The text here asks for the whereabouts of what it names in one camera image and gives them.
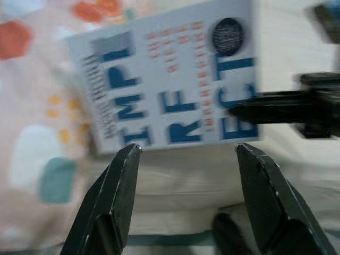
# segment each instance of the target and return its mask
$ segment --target book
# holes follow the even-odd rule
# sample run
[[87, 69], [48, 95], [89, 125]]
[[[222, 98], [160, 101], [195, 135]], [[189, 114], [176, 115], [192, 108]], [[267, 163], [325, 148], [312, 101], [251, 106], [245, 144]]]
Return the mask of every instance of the book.
[[100, 154], [254, 140], [227, 109], [255, 96], [251, 0], [215, 0], [71, 37]]

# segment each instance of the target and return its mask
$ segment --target patterned fabric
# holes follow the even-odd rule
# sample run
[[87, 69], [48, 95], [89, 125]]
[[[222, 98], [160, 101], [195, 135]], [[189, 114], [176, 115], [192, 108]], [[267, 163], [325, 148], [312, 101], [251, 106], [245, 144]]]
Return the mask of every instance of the patterned fabric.
[[138, 17], [136, 5], [0, 0], [0, 251], [67, 237], [93, 164], [65, 38]]

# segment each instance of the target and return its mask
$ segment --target teal spot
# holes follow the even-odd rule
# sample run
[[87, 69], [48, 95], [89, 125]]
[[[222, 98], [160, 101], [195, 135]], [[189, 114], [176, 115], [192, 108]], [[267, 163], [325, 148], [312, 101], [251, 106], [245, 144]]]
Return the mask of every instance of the teal spot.
[[67, 203], [71, 199], [75, 162], [53, 158], [45, 166], [40, 183], [40, 198], [44, 203]]
[[129, 8], [125, 11], [125, 16], [127, 17], [128, 20], [134, 20], [136, 17], [134, 10], [132, 8]]

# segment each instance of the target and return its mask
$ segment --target book cover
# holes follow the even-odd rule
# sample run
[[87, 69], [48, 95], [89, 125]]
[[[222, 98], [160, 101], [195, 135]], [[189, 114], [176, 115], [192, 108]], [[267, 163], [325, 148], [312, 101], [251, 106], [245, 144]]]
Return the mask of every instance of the book cover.
[[255, 125], [227, 113], [256, 93], [250, 0], [201, 3], [68, 43], [99, 153], [258, 136]]

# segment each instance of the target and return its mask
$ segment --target dark blue circle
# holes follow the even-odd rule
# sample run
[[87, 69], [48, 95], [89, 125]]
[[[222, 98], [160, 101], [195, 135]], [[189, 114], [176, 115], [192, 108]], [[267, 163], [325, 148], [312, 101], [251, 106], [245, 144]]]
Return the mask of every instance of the dark blue circle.
[[244, 30], [241, 24], [232, 18], [221, 20], [212, 32], [212, 45], [215, 51], [224, 57], [235, 55], [244, 42]]

